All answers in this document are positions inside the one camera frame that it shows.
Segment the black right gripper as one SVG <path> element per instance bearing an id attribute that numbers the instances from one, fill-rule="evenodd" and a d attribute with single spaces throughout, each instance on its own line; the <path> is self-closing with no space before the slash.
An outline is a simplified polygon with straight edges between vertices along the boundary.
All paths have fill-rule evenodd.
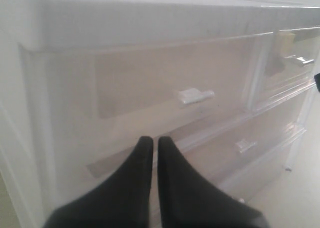
<path id="1" fill-rule="evenodd" d="M 320 92 L 320 73 L 314 76 L 314 81 L 315 81 L 317 90 Z"/>

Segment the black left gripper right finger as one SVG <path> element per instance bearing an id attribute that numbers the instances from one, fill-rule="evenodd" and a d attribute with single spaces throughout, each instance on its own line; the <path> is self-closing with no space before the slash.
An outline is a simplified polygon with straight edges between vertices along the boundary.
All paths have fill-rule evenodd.
<path id="1" fill-rule="evenodd" d="M 159 138 L 157 159 L 162 227 L 269 227 L 262 212 L 232 198 L 201 176 L 171 137 Z"/>

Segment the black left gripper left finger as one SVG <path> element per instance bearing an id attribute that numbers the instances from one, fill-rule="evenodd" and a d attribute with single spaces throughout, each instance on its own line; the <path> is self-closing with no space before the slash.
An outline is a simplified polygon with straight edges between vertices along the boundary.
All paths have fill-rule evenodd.
<path id="1" fill-rule="evenodd" d="M 98 187 L 56 209 L 46 228 L 147 228 L 153 139 L 139 138 L 124 163 Z"/>

